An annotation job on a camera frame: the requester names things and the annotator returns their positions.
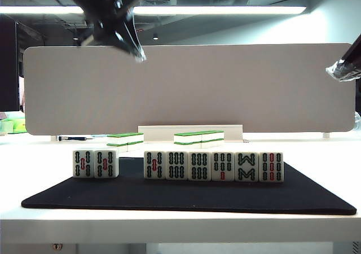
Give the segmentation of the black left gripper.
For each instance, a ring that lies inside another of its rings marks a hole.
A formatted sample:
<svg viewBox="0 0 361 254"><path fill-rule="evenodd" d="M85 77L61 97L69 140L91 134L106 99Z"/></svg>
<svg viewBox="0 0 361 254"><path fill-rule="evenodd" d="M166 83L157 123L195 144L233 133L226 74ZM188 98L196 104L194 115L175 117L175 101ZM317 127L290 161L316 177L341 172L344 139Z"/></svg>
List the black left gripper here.
<svg viewBox="0 0 361 254"><path fill-rule="evenodd" d="M135 29L133 0L81 0L81 8L94 26L81 45L111 45L137 62L146 61Z"/></svg>

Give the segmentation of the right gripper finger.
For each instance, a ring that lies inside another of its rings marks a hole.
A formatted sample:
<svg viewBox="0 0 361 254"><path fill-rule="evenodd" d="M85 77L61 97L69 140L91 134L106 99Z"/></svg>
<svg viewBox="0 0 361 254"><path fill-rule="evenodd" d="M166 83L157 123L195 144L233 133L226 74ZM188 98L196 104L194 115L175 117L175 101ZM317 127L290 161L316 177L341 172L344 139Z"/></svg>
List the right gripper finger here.
<svg viewBox="0 0 361 254"><path fill-rule="evenodd" d="M347 62L340 60L337 67L337 79L342 81L352 81L360 78L360 62Z"/></svg>
<svg viewBox="0 0 361 254"><path fill-rule="evenodd" d="M325 72L333 78L360 78L360 36L343 57L327 67Z"/></svg>

